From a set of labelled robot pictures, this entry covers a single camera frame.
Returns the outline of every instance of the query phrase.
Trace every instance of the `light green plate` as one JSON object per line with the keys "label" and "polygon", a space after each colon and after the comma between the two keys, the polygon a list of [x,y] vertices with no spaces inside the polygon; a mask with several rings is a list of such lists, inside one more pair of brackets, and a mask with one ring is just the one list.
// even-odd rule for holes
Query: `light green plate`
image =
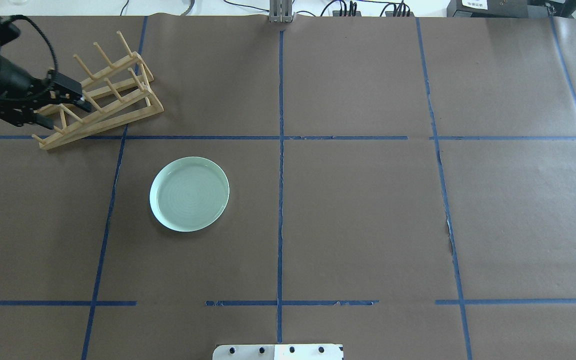
{"label": "light green plate", "polygon": [[226,173],[203,157],[183,157],[167,164],[150,187],[150,208],[163,226],[197,231],[226,209],[231,188]]}

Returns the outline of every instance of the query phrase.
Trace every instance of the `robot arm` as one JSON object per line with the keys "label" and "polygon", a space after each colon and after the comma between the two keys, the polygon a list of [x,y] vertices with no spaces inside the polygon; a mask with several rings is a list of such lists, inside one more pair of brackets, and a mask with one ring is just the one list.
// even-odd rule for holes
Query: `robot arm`
{"label": "robot arm", "polygon": [[30,23],[46,41],[54,62],[54,70],[48,70],[45,79],[37,79],[0,54],[0,119],[14,126],[37,124],[53,129],[53,121],[35,110],[49,104],[65,103],[91,112],[92,105],[82,97],[82,85],[59,73],[52,45],[32,20],[23,15],[10,16],[6,20],[0,17],[0,50],[21,34],[19,28],[13,24],[16,20]]}

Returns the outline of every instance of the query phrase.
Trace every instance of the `electrical cable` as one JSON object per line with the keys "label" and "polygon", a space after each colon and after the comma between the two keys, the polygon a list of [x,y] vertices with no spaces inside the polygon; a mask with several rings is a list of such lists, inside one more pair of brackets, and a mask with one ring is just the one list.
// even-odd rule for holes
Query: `electrical cable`
{"label": "electrical cable", "polygon": [[295,14],[301,14],[301,13],[311,14],[312,16],[317,17],[316,14],[313,14],[313,13],[311,13],[310,11],[307,11],[307,10],[299,10],[299,11],[295,12]]}
{"label": "electrical cable", "polygon": [[185,9],[184,12],[181,13],[181,16],[187,16],[190,13],[190,10],[195,7],[195,0],[190,0],[190,5],[188,5],[188,9]]}
{"label": "electrical cable", "polygon": [[393,11],[397,11],[397,4],[395,4],[394,2],[389,2],[386,6],[383,7],[383,9],[381,9],[381,13],[379,14],[379,17],[381,18],[382,16],[384,16],[384,13],[386,12],[386,9],[388,9],[388,7],[390,7],[392,5],[392,7],[394,7]]}
{"label": "electrical cable", "polygon": [[261,12],[270,12],[269,9],[262,9],[261,7],[256,7],[256,6],[252,6],[252,5],[236,4],[235,2],[230,2],[230,1],[228,1],[228,0],[223,0],[223,2],[226,3],[226,4],[234,5],[234,6],[236,6],[236,7],[256,9],[256,10],[259,10],[259,11],[261,11]]}
{"label": "electrical cable", "polygon": [[402,1],[399,4],[399,6],[397,6],[397,8],[395,9],[395,12],[392,14],[392,16],[396,16],[396,17],[400,16],[400,14],[402,13],[402,10],[404,9],[404,6],[405,6],[405,4]]}
{"label": "electrical cable", "polygon": [[130,3],[130,0],[126,0],[126,3],[123,4],[121,11],[119,11],[119,16],[122,16],[124,14],[124,9],[126,9],[126,7],[128,6],[128,3]]}
{"label": "electrical cable", "polygon": [[324,16],[324,13],[326,12],[326,9],[329,8],[330,5],[333,5],[334,3],[339,2],[339,14],[341,14],[341,4],[343,3],[343,8],[346,9],[346,7],[348,6],[346,4],[346,2],[344,0],[332,0],[329,3],[327,3],[326,7],[324,7],[323,10],[321,10],[321,14],[320,16]]}
{"label": "electrical cable", "polygon": [[[44,32],[39,28],[39,26],[34,21],[32,21],[29,17],[27,17],[23,14],[14,14],[14,15],[10,16],[10,18],[7,19],[6,21],[4,21],[2,24],[6,25],[9,23],[13,23],[17,20],[23,20],[23,21],[28,22],[37,31],[39,36],[41,36],[41,38],[46,43],[46,45],[48,45],[48,50],[50,50],[50,56],[52,57],[52,64],[53,64],[54,72],[58,73],[59,72],[59,66],[57,64],[57,55],[55,54],[55,49],[51,45],[50,41],[48,41],[48,37],[46,37],[46,34],[44,34]],[[55,85],[55,76],[52,76],[50,78],[50,80],[48,80],[48,85],[45,87],[45,89],[43,89],[42,91],[39,91],[38,93],[35,93],[34,95],[26,96],[26,97],[18,97],[18,98],[7,98],[7,97],[0,96],[0,101],[13,101],[13,102],[19,102],[19,103],[26,102],[26,101],[32,101],[32,100],[38,99],[40,96],[47,93],[50,89],[53,88],[54,85]]]}

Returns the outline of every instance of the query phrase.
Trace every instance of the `table surface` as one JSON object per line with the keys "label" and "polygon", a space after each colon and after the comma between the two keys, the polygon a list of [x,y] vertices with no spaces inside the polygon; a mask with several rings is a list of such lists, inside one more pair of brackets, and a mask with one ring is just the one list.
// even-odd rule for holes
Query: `table surface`
{"label": "table surface", "polygon": [[[357,9],[362,16],[379,16],[384,8],[384,4],[371,4],[359,0]],[[406,4],[419,17],[445,17],[446,6],[450,0],[407,0]],[[231,3],[251,5],[261,9],[268,9],[267,0],[232,0]],[[322,13],[322,9],[328,0],[295,0],[293,10],[307,10],[316,15]],[[126,0],[78,0],[76,2],[63,2],[52,0],[28,0],[26,4],[15,5],[10,0],[0,0],[0,15],[25,14],[27,16],[68,16],[68,15],[90,15],[90,16],[111,16],[119,15]],[[130,0],[124,15],[146,16],[157,13],[182,14],[188,6],[190,0]],[[332,10],[336,6],[330,6],[326,12],[327,16],[332,16]],[[218,16],[240,16],[258,14],[259,12],[246,8],[227,4],[222,0],[197,0],[188,15],[218,15]]]}
{"label": "table surface", "polygon": [[[121,30],[165,112],[49,152],[0,121],[0,359],[576,359],[576,20],[36,21],[75,78]],[[190,156],[230,200],[174,232],[149,189]]]}

